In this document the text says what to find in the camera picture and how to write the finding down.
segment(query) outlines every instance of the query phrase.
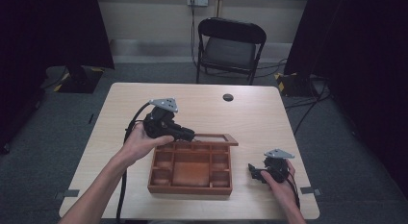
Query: black chair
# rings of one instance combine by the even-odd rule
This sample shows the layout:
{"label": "black chair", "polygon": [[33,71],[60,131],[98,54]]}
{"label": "black chair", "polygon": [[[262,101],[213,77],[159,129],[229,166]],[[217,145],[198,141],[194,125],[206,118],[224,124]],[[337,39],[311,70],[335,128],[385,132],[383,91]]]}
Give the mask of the black chair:
{"label": "black chair", "polygon": [[[255,77],[258,61],[267,40],[265,31],[253,23],[211,17],[198,25],[199,46],[197,76],[200,67],[248,75],[249,84]],[[204,37],[208,38],[204,46]]]}

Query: wrist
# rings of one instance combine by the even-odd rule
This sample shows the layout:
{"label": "wrist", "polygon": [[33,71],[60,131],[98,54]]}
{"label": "wrist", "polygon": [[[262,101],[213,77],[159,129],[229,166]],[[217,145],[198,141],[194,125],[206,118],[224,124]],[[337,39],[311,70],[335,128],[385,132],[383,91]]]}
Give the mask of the wrist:
{"label": "wrist", "polygon": [[111,161],[116,162],[116,164],[120,165],[124,169],[135,163],[135,161],[133,161],[130,157],[129,153],[126,153],[126,150],[123,148],[111,158]]}

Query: chair seat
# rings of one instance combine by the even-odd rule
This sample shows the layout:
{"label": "chair seat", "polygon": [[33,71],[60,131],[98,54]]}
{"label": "chair seat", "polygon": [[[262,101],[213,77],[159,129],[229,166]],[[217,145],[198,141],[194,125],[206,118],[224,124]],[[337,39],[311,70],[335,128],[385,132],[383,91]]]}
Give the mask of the chair seat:
{"label": "chair seat", "polygon": [[256,45],[210,37],[202,63],[225,65],[251,70],[254,65]]}

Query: gray carpet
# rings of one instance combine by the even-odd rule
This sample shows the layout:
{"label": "gray carpet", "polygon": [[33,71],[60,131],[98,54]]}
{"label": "gray carpet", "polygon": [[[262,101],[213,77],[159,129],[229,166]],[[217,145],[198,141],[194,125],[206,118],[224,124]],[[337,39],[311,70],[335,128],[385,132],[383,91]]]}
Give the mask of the gray carpet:
{"label": "gray carpet", "polygon": [[[50,78],[44,85],[58,79],[63,70],[48,69]],[[262,69],[257,75],[272,71]],[[201,84],[246,85],[242,75],[221,76],[201,74]],[[193,84],[195,71],[192,63],[118,63],[103,74],[94,94],[56,93],[49,87],[39,109],[10,143],[11,153],[0,156],[0,223],[58,222],[62,200],[55,194],[68,188],[115,82]],[[269,75],[256,78],[254,85],[276,83]],[[286,106],[302,100],[283,98]],[[308,109],[288,110],[293,129]],[[320,217],[308,223],[408,223],[407,201],[352,133],[346,114],[329,98],[311,109],[295,135],[312,187],[322,191],[317,197]]]}

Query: handheld controller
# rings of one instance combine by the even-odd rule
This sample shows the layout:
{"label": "handheld controller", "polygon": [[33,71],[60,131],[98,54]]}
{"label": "handheld controller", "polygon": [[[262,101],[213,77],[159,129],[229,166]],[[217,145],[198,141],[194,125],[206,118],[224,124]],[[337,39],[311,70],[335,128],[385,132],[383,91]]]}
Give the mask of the handheld controller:
{"label": "handheld controller", "polygon": [[266,183],[264,177],[261,175],[261,171],[265,170],[272,176],[277,183],[283,183],[289,176],[289,168],[286,159],[293,158],[293,155],[288,154],[280,149],[271,150],[265,153],[267,156],[264,160],[265,168],[258,169],[252,164],[248,164],[249,172],[253,179],[260,180],[262,183]]}
{"label": "handheld controller", "polygon": [[192,141],[195,137],[193,130],[182,127],[173,121],[174,113],[178,112],[175,99],[150,100],[154,105],[152,112],[143,120],[144,130],[152,138],[170,135],[174,140]]}

